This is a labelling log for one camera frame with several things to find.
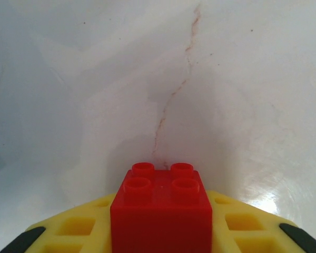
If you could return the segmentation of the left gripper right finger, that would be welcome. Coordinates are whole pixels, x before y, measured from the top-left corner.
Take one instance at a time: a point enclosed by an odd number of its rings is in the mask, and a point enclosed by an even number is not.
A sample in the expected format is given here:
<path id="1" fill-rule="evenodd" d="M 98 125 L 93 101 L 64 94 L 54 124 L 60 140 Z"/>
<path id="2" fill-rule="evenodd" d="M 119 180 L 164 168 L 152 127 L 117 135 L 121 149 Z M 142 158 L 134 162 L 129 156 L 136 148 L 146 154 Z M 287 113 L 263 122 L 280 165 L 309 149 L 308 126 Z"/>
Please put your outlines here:
<path id="1" fill-rule="evenodd" d="M 295 223 L 208 190 L 211 253 L 316 253 L 316 239 Z"/>

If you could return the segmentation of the red two-by-two lego brick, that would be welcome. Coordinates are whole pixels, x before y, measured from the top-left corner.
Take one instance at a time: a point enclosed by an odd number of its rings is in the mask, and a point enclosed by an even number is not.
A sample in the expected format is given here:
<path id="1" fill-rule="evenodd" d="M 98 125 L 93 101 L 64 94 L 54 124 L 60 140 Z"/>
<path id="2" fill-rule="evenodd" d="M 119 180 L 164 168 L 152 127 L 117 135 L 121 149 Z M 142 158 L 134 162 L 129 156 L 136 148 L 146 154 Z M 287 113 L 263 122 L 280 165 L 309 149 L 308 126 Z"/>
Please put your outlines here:
<path id="1" fill-rule="evenodd" d="M 189 163 L 132 165 L 111 204 L 112 253 L 211 253 L 212 206 Z"/>

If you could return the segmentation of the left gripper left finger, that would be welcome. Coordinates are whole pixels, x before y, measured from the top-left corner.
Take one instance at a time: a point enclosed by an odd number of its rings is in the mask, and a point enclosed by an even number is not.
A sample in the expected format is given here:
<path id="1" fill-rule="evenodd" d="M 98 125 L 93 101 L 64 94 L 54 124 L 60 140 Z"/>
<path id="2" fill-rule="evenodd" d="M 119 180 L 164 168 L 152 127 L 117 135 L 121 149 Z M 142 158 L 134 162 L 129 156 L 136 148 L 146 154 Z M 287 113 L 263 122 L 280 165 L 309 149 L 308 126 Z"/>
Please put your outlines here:
<path id="1" fill-rule="evenodd" d="M 0 253 L 112 253 L 114 198 L 110 194 L 35 223 Z"/>

